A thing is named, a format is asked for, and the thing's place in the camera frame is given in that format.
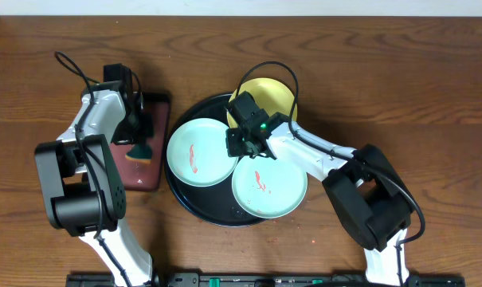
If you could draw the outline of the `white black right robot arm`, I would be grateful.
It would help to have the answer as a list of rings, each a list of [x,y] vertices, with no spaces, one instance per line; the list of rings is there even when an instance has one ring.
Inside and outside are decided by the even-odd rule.
[[[227,111],[237,124],[226,132],[229,156],[278,159],[318,179],[344,230],[365,250],[366,279],[379,285],[406,283],[406,231],[418,207],[377,147],[330,143],[303,130],[291,116],[268,115],[248,92],[234,95]]]

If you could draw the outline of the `mint plate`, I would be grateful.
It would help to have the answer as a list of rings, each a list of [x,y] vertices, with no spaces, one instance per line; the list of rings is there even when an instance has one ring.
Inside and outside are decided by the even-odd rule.
[[[198,118],[176,129],[167,145],[172,173],[193,187],[211,187],[226,179],[238,158],[228,156],[226,131],[219,120]]]
[[[232,178],[232,191],[239,206],[258,218],[279,218],[294,211],[308,188],[305,171],[278,159],[244,157]]]

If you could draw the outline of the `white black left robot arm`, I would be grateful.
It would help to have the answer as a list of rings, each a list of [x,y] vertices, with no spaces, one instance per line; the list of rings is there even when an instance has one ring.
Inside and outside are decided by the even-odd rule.
[[[34,151],[51,226],[94,249],[115,286],[153,283],[153,259],[127,224],[126,188],[110,149],[143,145],[154,134],[137,80],[122,64],[104,66],[103,82],[86,85],[67,130]]]

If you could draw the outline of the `green yellow sponge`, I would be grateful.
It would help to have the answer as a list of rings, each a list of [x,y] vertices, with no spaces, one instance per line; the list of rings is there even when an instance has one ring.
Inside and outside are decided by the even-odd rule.
[[[125,158],[136,163],[150,164],[152,155],[153,152],[149,145],[136,144],[126,153]]]

